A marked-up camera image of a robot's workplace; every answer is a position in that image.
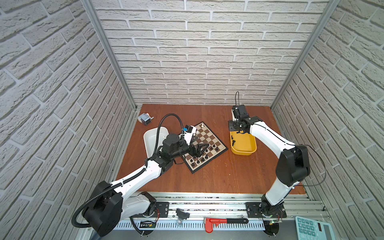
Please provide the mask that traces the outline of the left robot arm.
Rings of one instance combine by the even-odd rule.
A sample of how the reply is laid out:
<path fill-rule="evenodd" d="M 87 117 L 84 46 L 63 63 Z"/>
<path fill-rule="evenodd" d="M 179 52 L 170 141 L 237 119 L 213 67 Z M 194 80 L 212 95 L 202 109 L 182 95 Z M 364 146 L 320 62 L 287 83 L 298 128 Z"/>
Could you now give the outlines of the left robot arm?
<path fill-rule="evenodd" d="M 150 181 L 160 177 L 174 164 L 175 158 L 189 154 L 199 158 L 209 144 L 196 146 L 176 134 L 169 134 L 162 145 L 156 144 L 153 155 L 131 174 L 112 183 L 97 184 L 90 199 L 75 211 L 72 224 L 77 228 L 93 228 L 100 237 L 109 234 L 127 217 L 144 215 L 157 217 L 156 199 L 147 192 L 136 197 L 132 194 Z"/>

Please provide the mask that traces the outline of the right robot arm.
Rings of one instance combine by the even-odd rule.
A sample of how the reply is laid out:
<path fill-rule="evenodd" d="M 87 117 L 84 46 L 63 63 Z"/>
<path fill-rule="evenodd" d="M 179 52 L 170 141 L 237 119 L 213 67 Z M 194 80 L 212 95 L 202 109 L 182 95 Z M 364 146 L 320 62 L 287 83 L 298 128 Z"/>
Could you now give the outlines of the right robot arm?
<path fill-rule="evenodd" d="M 273 131 L 259 117 L 250 117 L 245 105 L 232 107 L 233 119 L 229 121 L 230 132 L 250 134 L 264 143 L 279 159 L 276 180 L 262 196 L 259 211 L 271 218 L 283 210 L 283 203 L 291 190 L 310 174 L 308 149 L 296 145 Z"/>

